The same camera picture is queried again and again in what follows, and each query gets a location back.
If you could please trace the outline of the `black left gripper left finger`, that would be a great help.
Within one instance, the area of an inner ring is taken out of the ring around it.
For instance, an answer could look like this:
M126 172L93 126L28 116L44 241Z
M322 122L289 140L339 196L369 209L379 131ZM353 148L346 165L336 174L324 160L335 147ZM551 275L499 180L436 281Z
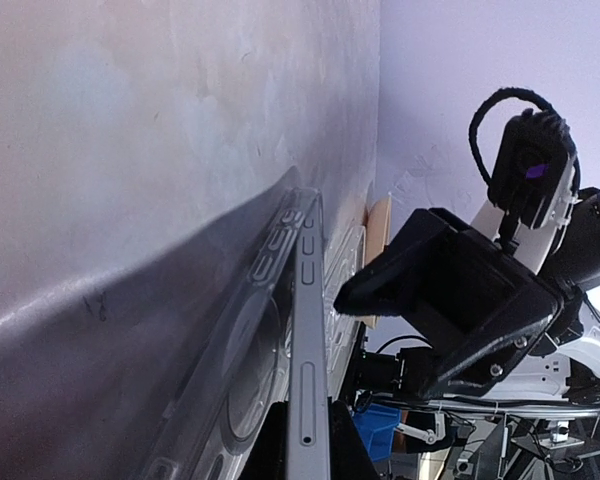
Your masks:
M239 476L240 480L284 480L288 403L273 403Z

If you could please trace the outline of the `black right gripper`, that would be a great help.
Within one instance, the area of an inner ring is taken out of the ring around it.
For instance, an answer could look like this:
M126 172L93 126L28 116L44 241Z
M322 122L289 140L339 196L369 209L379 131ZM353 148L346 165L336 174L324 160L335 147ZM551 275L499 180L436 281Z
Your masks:
M392 242L340 288L339 313L402 316L434 344L412 366L423 400L479 397L541 341L561 294L441 208L415 210Z

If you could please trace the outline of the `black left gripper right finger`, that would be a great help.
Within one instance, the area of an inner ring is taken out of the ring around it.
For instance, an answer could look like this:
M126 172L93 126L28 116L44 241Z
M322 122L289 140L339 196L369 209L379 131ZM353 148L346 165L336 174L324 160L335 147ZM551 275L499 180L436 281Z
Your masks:
M347 405L332 399L329 399L329 458L331 480L379 479Z

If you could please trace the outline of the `silver-edged black smartphone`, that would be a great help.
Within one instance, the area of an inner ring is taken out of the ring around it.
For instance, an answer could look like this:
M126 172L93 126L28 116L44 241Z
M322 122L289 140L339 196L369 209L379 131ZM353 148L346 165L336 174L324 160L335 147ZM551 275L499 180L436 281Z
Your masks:
M331 477L323 261L322 202L316 198L295 245L287 479Z

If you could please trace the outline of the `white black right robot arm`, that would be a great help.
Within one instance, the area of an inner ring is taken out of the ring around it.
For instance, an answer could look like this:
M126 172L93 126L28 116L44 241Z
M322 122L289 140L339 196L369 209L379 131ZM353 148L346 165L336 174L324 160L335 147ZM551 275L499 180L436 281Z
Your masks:
M525 359L583 339L584 306L579 284L533 274L443 208L414 211L334 301L344 315L402 317L429 343L402 350L380 373L361 373L362 387L476 405Z

